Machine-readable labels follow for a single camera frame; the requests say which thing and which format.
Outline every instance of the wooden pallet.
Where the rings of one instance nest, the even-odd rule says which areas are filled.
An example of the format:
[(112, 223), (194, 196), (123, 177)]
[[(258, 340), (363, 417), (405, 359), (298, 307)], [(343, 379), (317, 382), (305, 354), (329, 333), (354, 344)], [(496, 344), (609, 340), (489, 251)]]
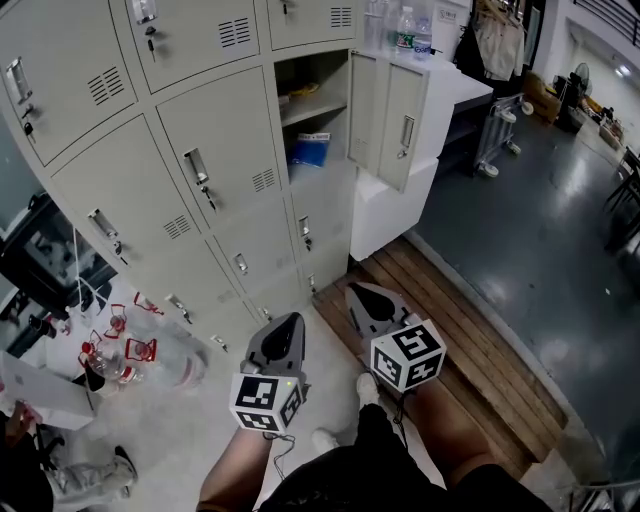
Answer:
[(477, 309), (418, 250), (399, 238), (319, 292), (314, 305), (358, 357), (360, 336), (344, 300), (351, 282), (379, 284), (430, 318), (447, 344), (438, 378), (487, 436), (497, 460), (519, 479), (554, 448), (567, 417), (531, 370)]

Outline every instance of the key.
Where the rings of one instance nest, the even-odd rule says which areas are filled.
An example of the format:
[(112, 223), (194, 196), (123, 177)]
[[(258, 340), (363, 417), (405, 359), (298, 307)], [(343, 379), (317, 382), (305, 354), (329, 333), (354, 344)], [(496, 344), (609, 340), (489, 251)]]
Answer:
[(149, 47), (149, 51), (151, 52), (151, 56), (153, 57), (153, 62), (156, 61), (156, 49), (155, 46), (153, 46), (153, 41), (151, 39), (147, 39), (147, 46)]

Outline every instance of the white sneaker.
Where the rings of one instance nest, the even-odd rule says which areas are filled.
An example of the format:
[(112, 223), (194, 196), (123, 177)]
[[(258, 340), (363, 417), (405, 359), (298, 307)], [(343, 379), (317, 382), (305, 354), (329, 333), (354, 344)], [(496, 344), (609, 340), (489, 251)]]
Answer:
[(323, 455), (340, 446), (336, 438), (324, 428), (317, 428), (311, 433), (311, 442), (318, 455)]
[(363, 373), (358, 377), (356, 389), (358, 390), (358, 396), (360, 397), (360, 409), (369, 404), (378, 405), (380, 394), (378, 393), (376, 381), (370, 373)]

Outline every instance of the blue package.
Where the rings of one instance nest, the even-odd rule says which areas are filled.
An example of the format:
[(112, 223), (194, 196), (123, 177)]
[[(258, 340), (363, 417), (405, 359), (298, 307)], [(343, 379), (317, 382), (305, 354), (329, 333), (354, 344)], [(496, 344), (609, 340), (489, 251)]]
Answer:
[(300, 133), (291, 153), (291, 163), (324, 167), (329, 151), (330, 133)]

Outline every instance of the locker door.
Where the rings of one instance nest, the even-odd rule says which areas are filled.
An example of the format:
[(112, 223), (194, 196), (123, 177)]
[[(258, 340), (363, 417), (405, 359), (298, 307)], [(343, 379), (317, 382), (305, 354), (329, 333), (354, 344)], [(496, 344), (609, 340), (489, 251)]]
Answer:
[(304, 284), (311, 293), (326, 288), (347, 272), (349, 242), (349, 236), (343, 236), (302, 263)]
[(151, 92), (259, 51), (251, 0), (125, 1)]
[(158, 112), (210, 225), (279, 193), (261, 68), (186, 92)]
[(424, 77), (391, 64), (378, 177), (404, 192), (418, 136)]
[(238, 298), (204, 240), (171, 253), (154, 266), (145, 265), (136, 275), (164, 299), (158, 307), (187, 328), (189, 322), (205, 325), (223, 304)]
[(349, 230), (356, 170), (350, 162), (327, 168), (318, 180), (293, 191), (298, 243), (313, 254)]
[(294, 261), (282, 199), (231, 223), (216, 239), (245, 291)]
[[(258, 332), (259, 328), (258, 322), (245, 303), (234, 301), (210, 315), (204, 322), (194, 325), (192, 330), (202, 342), (216, 349), (220, 348), (220, 342), (225, 343), (232, 364), (237, 365), (244, 357), (251, 336)], [(214, 358), (211, 363), (215, 366), (218, 360), (225, 366), (230, 364), (228, 359), (218, 358)]]
[(268, 0), (274, 50), (356, 36), (356, 1)]
[(81, 153), (53, 181), (116, 254), (136, 269), (198, 237), (144, 117)]
[(136, 101), (103, 0), (18, 2), (0, 18), (0, 68), (44, 165)]
[(300, 280), (294, 268), (282, 279), (253, 295), (251, 302), (265, 322), (291, 313), (300, 301)]

